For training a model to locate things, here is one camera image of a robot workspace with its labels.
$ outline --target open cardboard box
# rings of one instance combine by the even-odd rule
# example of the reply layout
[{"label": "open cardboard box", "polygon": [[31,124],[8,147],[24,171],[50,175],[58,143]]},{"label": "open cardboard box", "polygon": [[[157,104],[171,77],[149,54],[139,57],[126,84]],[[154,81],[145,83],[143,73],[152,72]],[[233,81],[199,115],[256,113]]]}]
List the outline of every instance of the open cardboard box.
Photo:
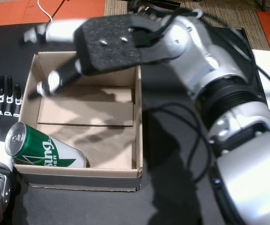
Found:
[{"label": "open cardboard box", "polygon": [[[24,95],[75,55],[39,52]],[[84,153],[89,168],[15,164],[33,187],[135,191],[141,184],[143,150],[139,67],[81,78],[57,96],[23,99],[19,121]]]}]

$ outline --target can pull tab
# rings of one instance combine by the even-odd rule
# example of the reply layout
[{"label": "can pull tab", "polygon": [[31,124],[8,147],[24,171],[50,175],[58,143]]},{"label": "can pull tab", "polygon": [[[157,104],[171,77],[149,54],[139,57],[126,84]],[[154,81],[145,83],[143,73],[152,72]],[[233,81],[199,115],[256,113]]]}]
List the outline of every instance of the can pull tab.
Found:
[{"label": "can pull tab", "polygon": [[22,133],[18,133],[12,136],[11,138],[11,142],[16,144],[16,143],[20,143],[23,140],[23,134]]}]

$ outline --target robotic arm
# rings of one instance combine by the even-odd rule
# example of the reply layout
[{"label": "robotic arm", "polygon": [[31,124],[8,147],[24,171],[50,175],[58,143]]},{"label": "robotic arm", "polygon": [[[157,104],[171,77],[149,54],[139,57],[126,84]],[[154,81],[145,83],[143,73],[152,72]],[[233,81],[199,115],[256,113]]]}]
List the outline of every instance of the robotic arm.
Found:
[{"label": "robotic arm", "polygon": [[81,76],[165,63],[187,88],[208,129],[216,156],[210,177],[225,220],[270,225],[270,111],[196,17],[170,19],[116,15],[34,29],[24,40],[73,41],[77,56],[38,83],[29,98],[50,96]]}]

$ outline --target beer can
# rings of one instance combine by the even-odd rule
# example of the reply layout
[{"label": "beer can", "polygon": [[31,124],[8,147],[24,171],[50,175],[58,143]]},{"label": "beer can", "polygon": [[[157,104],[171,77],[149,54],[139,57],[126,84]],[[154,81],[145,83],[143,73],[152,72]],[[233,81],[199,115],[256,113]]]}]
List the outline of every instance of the beer can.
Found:
[{"label": "beer can", "polygon": [[5,151],[17,164],[60,167],[87,167],[87,159],[72,148],[46,134],[17,122],[5,139]]}]

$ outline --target black table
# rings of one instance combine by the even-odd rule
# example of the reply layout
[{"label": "black table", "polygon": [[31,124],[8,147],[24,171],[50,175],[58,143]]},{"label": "black table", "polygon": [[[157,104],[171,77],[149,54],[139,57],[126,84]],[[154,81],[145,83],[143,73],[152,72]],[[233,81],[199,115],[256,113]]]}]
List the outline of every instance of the black table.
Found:
[{"label": "black table", "polygon": [[[72,45],[21,47],[18,39],[33,24],[0,26],[0,75],[11,75],[24,88],[35,52],[71,51]],[[227,30],[221,33],[230,35]],[[229,51],[228,46],[212,37]],[[246,62],[234,54],[244,72]],[[206,149],[201,142],[193,161],[193,174],[185,161],[196,133],[163,112],[148,112],[165,103],[192,108],[184,87],[163,66],[142,67],[144,175],[138,192],[93,192],[32,188],[23,181],[5,224],[14,225],[222,225],[224,224],[207,177],[195,185],[193,176],[204,167]],[[183,109],[171,107],[193,122]]]}]

